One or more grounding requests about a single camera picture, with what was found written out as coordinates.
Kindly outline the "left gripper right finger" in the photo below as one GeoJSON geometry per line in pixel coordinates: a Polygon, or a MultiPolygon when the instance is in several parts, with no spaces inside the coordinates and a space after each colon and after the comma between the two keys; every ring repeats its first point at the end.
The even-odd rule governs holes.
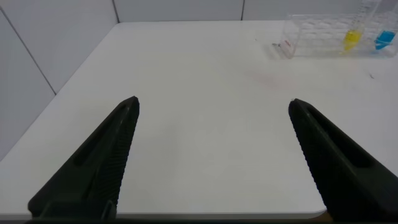
{"type": "Polygon", "coordinates": [[[310,103],[289,117],[323,203],[336,222],[396,222],[397,176],[310,103]]]}

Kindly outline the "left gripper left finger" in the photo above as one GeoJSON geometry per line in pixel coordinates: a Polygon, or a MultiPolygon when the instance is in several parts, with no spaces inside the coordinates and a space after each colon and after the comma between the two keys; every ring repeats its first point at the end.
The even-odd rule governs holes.
{"type": "Polygon", "coordinates": [[[115,109],[31,198],[34,218],[114,218],[131,149],[139,100],[115,109]]]}

